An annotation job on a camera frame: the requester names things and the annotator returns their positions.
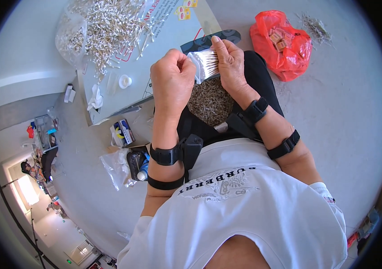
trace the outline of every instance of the floor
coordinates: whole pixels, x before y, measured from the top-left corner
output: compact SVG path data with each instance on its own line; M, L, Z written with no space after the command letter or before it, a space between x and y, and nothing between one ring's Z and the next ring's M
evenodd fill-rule
M207 0L222 29L242 34L239 47L252 50L249 27L258 11L278 9L300 28L295 13L323 20L334 46L315 45L305 74L291 82L272 76L279 103L312 151L319 173L343 210L347 236L360 224L382 184L382 48L351 1L268 0L238 6ZM116 256L126 244L117 232L132 234L140 216L145 183L116 191L99 157L110 145L112 125L124 117L139 138L150 140L147 122L153 101L87 127L82 102L56 105L61 132L59 159L66 176L54 180L70 218L105 253Z

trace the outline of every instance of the window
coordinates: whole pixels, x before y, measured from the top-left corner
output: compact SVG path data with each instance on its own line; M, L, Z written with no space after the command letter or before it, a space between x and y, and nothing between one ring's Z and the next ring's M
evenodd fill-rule
M28 175L24 175L18 181L19 187L21 188L22 193L24 194L25 200L29 205L33 205L39 201L39 196L32 187L30 178Z
M83 261L86 260L86 258L88 258L91 255L92 248L92 245L88 244L88 241L85 240L85 242L77 246L70 253L64 253L77 265L80 265L83 263Z

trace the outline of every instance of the fingernail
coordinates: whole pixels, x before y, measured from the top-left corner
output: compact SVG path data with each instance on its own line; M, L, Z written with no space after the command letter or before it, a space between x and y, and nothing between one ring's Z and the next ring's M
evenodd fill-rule
M217 42L219 42L220 41L220 38L219 37L217 37L217 36L212 36L212 43L217 43Z

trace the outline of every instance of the tissue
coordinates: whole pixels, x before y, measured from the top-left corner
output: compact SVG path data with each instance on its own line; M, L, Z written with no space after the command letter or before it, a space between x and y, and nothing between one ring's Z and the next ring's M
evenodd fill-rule
M94 84L94 86L92 86L92 97L88 102L87 110L90 110L92 108L97 109L102 107L102 105L103 105L103 97L100 94L100 88L98 87L97 84Z

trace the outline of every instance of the hand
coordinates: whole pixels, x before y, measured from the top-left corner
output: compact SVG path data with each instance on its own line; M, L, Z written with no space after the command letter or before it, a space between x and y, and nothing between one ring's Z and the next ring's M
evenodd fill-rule
M163 121L179 121L191 97L195 72L194 63L176 49L151 66L155 114Z
M235 91L247 85L243 50L229 40L212 36L212 44L218 55L218 69L222 87L234 98Z

